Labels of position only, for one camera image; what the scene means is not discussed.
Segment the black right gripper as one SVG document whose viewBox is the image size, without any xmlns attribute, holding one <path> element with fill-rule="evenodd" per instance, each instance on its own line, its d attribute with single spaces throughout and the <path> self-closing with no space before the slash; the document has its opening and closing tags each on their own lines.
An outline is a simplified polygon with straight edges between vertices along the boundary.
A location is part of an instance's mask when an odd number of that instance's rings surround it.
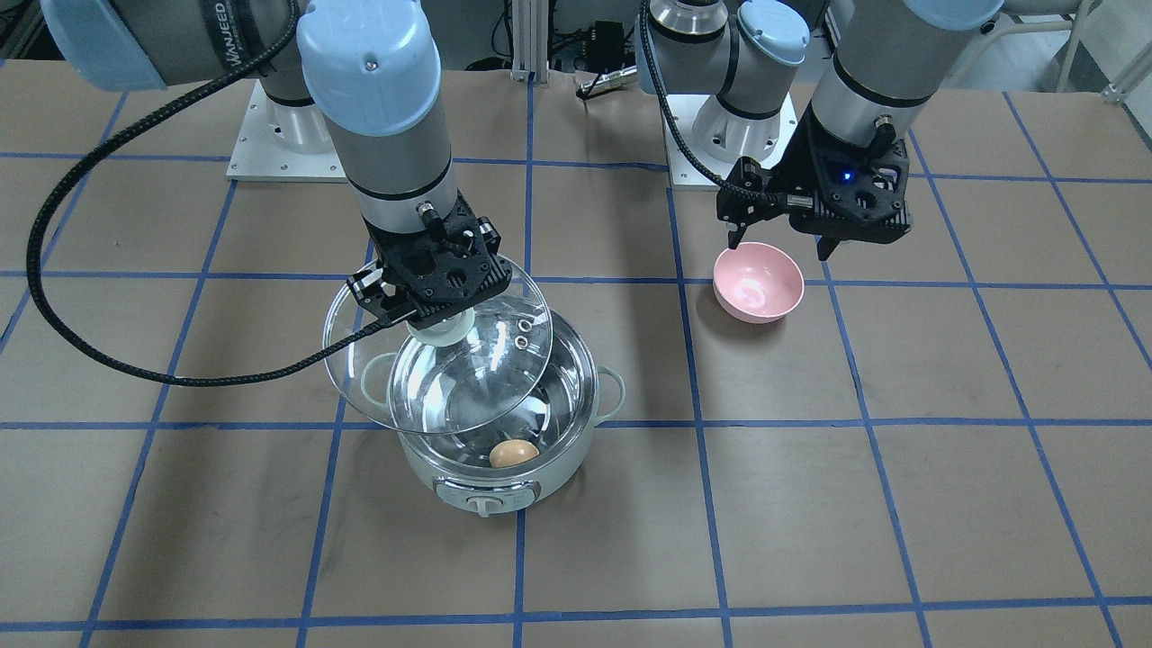
<svg viewBox="0 0 1152 648">
<path fill-rule="evenodd" d="M 505 292 L 513 264 L 499 254 L 500 233 L 465 199 L 445 212 L 417 208 L 424 229 L 392 233 L 367 226 L 377 259 L 348 278 L 357 304 L 382 327 L 407 321 L 432 327 Z"/>
</svg>

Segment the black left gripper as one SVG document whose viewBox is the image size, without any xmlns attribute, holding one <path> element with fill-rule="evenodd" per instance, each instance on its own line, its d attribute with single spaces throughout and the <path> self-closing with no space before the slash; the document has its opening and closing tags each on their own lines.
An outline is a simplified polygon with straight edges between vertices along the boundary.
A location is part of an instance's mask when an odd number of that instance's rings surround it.
<svg viewBox="0 0 1152 648">
<path fill-rule="evenodd" d="M 727 227 L 728 249 L 736 249 L 751 225 L 787 216 L 793 229 L 817 238 L 817 258 L 826 262 L 843 241 L 890 244 L 910 232 L 908 173 L 905 143 L 890 116 L 873 119 L 856 146 L 806 108 L 773 168 L 750 157 L 733 164 L 717 193 L 717 220 Z"/>
</svg>

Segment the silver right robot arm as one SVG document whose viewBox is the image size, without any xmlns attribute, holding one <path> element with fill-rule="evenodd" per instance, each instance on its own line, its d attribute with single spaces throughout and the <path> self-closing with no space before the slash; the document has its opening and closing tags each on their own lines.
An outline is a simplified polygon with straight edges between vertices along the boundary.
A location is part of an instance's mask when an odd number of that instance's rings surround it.
<svg viewBox="0 0 1152 648">
<path fill-rule="evenodd" d="M 320 120 L 396 291 L 361 291 L 379 319 L 432 327 L 508 287 L 497 229 L 458 193 L 419 1 L 44 1 L 41 15 L 104 91 L 252 77 L 285 113 Z"/>
</svg>

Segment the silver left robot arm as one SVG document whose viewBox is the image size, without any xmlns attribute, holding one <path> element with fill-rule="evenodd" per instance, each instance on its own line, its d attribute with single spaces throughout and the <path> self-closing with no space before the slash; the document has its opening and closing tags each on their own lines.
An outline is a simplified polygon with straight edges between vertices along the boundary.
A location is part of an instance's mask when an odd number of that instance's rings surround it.
<svg viewBox="0 0 1152 648">
<path fill-rule="evenodd" d="M 737 248 L 787 216 L 826 261 L 843 241 L 890 244 L 911 229 L 905 131 L 1000 1 L 859 1 L 795 131 L 773 134 L 812 32 L 782 1 L 644 1 L 639 83 L 670 140 L 717 187 Z M 772 146 L 780 160 L 765 165 Z"/>
</svg>

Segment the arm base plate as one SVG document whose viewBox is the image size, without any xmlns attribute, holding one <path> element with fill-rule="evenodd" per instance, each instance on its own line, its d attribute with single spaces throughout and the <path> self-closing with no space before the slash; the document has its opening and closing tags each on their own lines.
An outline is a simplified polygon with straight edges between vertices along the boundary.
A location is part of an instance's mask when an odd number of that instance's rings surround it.
<svg viewBox="0 0 1152 648">
<path fill-rule="evenodd" d="M 280 105 L 256 82 L 226 169 L 238 182 L 344 182 L 317 105 Z"/>
<path fill-rule="evenodd" d="M 790 92 L 776 113 L 764 120 L 728 113 L 712 95 L 670 95 L 668 106 L 688 150 L 708 172 L 722 178 L 740 157 L 755 158 L 764 169 L 773 168 L 799 122 Z"/>
</svg>

